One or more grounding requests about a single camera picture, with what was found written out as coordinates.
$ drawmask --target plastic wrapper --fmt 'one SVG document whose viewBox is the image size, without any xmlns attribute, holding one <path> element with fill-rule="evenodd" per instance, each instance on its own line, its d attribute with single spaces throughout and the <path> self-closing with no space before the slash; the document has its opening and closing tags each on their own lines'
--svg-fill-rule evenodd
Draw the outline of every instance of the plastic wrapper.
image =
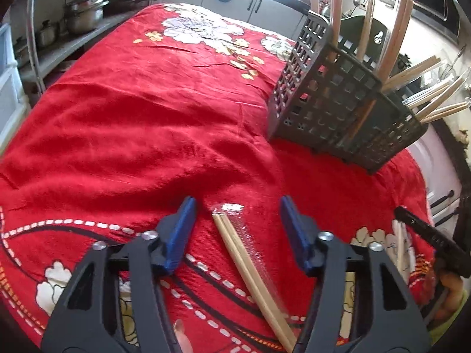
<svg viewBox="0 0 471 353">
<path fill-rule="evenodd" d="M 254 248 L 243 220 L 243 208 L 234 203 L 216 205 L 211 208 L 213 220 L 250 295 L 280 343 L 291 352 L 297 336 L 287 322 L 286 307 L 276 292 L 262 257 Z"/>
</svg>

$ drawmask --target human hand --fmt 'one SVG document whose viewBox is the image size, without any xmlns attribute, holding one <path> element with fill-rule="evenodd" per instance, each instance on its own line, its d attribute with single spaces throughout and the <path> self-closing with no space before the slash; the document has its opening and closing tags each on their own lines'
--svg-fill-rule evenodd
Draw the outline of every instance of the human hand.
<svg viewBox="0 0 471 353">
<path fill-rule="evenodd" d="M 438 274 L 442 285 L 449 294 L 434 317 L 435 326 L 446 322 L 459 309 L 463 299 L 463 280 L 456 273 L 442 270 Z"/>
<path fill-rule="evenodd" d="M 185 326 L 181 319 L 175 321 L 173 330 L 175 331 L 175 336 L 180 344 L 182 353 L 193 353 L 193 347 L 191 346 L 190 340 L 185 335 Z"/>
</svg>

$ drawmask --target cabinet handle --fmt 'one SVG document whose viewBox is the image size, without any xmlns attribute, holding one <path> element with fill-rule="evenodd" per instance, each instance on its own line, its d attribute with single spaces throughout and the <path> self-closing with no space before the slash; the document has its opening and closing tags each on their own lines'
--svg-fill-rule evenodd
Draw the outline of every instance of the cabinet handle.
<svg viewBox="0 0 471 353">
<path fill-rule="evenodd" d="M 255 13 L 258 13 L 258 10 L 260 9 L 260 5 L 262 5 L 262 0 L 258 2 L 258 7 L 255 9 Z"/>
<path fill-rule="evenodd" d="M 253 1 L 254 1 L 254 0 L 251 0 L 251 1 L 250 1 L 250 5 L 249 5 L 249 7 L 247 8 L 248 11 L 249 11 L 250 8 L 252 7 Z"/>
</svg>

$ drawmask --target black tool handle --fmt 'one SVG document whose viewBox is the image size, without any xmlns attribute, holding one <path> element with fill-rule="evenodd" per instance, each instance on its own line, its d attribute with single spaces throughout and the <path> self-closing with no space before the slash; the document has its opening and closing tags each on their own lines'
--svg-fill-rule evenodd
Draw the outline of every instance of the black tool handle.
<svg viewBox="0 0 471 353">
<path fill-rule="evenodd" d="M 455 196 L 455 191 L 453 191 L 453 190 L 451 189 L 448 194 L 446 194 L 445 196 L 441 197 L 441 198 L 438 199 L 436 202 L 433 202 L 432 204 L 430 204 L 430 208 L 434 208 L 434 207 L 436 207 L 436 206 L 439 206 L 439 205 L 442 204 L 445 200 L 447 200 L 447 199 L 449 199 L 449 198 L 453 198 L 453 196 Z"/>
<path fill-rule="evenodd" d="M 421 238 L 429 243 L 437 252 L 437 257 L 446 263 L 446 269 L 463 277 L 471 276 L 471 256 L 466 254 L 453 240 L 448 239 L 440 231 L 415 216 L 404 207 L 394 210 L 397 220 L 409 225 Z"/>
</svg>

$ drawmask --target black handle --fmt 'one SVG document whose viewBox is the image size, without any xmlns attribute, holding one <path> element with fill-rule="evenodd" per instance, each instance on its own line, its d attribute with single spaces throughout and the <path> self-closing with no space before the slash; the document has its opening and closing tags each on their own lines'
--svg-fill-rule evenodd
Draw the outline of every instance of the black handle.
<svg viewBox="0 0 471 353">
<path fill-rule="evenodd" d="M 455 191 L 453 191 L 452 189 L 450 190 L 450 192 L 448 194 L 446 194 L 445 196 L 443 196 L 442 198 L 438 199 L 436 202 L 433 202 L 431 205 L 430 205 L 430 208 L 434 208 L 440 204 L 442 204 L 445 200 L 447 200 L 448 198 L 453 198 L 453 196 L 455 196 Z"/>
<path fill-rule="evenodd" d="M 255 13 L 258 13 L 258 10 L 260 9 L 260 5 L 262 5 L 262 0 L 258 1 L 258 7 L 255 9 Z"/>
<path fill-rule="evenodd" d="M 250 1 L 250 5 L 249 5 L 249 7 L 247 8 L 248 11 L 249 11 L 250 8 L 252 7 L 253 1 L 254 1 L 254 0 L 251 0 L 251 1 Z"/>
<path fill-rule="evenodd" d="M 453 216 L 458 215 L 458 213 L 459 213 L 458 208 L 456 208 L 456 210 L 454 210 L 452 213 L 448 214 L 445 217 L 442 217 L 437 223 L 435 223 L 435 227 L 442 225 L 444 222 L 450 220 Z"/>
</svg>

